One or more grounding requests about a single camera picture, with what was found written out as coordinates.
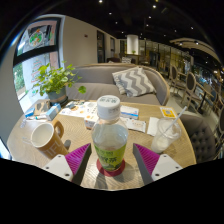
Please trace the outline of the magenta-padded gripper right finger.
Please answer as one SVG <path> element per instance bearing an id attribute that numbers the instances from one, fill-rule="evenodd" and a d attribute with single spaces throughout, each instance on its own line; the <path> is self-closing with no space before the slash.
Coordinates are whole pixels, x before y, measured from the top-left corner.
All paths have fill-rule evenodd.
<path id="1" fill-rule="evenodd" d="M 133 154 L 145 185 L 182 169 L 169 155 L 159 155 L 139 144 L 133 144 Z"/>

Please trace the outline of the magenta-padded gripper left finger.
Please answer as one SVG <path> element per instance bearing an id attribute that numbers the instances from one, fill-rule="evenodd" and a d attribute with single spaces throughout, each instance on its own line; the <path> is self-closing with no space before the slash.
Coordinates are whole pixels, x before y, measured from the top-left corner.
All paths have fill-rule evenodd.
<path id="1" fill-rule="evenodd" d="M 92 153 L 91 144 L 85 144 L 66 156 L 55 156 L 43 169 L 65 180 L 80 185 Z"/>

